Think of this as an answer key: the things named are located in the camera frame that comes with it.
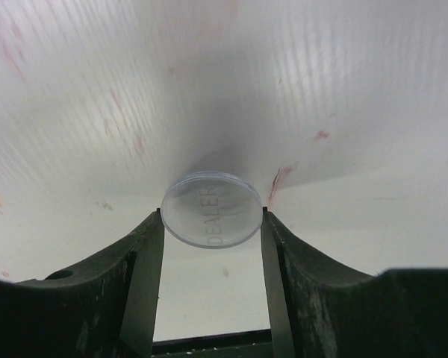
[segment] white surface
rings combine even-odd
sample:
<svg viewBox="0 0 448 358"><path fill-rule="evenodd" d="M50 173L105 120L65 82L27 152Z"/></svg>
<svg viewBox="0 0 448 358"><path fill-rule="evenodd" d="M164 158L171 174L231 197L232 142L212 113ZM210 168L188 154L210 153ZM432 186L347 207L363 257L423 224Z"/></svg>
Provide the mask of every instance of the white surface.
<svg viewBox="0 0 448 358"><path fill-rule="evenodd" d="M448 266L448 1L0 1L1 279L104 248L189 172L265 199L279 168L271 210L337 260ZM157 340L267 327L258 238L166 237L160 297Z"/></svg>

